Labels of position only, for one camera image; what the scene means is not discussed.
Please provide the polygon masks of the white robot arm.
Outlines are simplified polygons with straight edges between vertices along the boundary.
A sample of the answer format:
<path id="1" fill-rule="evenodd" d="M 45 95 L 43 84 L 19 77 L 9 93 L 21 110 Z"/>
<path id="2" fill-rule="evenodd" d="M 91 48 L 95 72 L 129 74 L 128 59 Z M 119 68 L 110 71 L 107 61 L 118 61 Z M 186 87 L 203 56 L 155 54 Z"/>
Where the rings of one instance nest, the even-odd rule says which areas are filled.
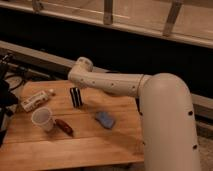
<path id="1" fill-rule="evenodd" d="M 146 171 L 201 171 L 191 93 L 174 74 L 97 73 L 80 57 L 68 79 L 81 87 L 139 99 Z"/>

